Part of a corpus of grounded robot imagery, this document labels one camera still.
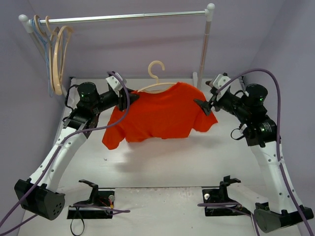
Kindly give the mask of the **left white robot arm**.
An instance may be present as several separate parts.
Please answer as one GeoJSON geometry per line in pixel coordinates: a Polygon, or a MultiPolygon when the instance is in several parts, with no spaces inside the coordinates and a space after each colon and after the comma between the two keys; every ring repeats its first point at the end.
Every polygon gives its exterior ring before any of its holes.
{"type": "Polygon", "coordinates": [[[116,107],[127,112],[139,95],[123,86],[120,90],[99,94],[96,85],[76,85],[79,102],[63,123],[61,133],[40,167],[27,179],[18,180],[14,190],[21,207],[48,220],[55,220],[65,207],[76,204],[94,206],[99,198],[98,185],[79,180],[70,188],[59,186],[70,161],[93,131],[103,111],[116,107]]]}

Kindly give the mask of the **orange t shirt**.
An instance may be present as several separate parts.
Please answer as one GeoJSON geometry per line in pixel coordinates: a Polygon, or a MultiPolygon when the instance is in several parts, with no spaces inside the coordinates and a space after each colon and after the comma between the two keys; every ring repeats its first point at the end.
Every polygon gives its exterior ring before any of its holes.
{"type": "Polygon", "coordinates": [[[218,121],[214,114],[205,115],[195,100],[205,95],[192,85],[178,82],[161,93],[135,91],[139,98],[128,111],[115,107],[102,143],[116,149],[120,142],[142,142],[148,138],[180,139],[192,130],[207,132],[218,121]]]}

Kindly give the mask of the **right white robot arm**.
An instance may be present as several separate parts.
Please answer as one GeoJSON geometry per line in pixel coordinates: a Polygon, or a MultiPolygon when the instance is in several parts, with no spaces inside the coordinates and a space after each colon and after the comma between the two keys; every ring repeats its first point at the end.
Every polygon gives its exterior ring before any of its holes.
{"type": "Polygon", "coordinates": [[[231,205],[230,212],[240,212],[240,208],[244,207],[243,212],[252,217],[255,229],[264,233],[313,219],[312,209],[303,206],[289,178],[278,135],[279,126],[269,118],[263,105],[267,89],[251,84],[241,97],[232,94],[229,89],[215,94],[217,91],[218,87],[213,86],[210,101],[196,99],[195,103],[206,115],[210,114],[211,108],[215,108],[238,119],[241,138],[246,140],[258,162],[266,194],[261,196],[245,187],[239,179],[225,176],[219,188],[212,190],[210,197],[202,203],[206,212],[212,207],[215,215],[218,215],[219,207],[231,205]]]}

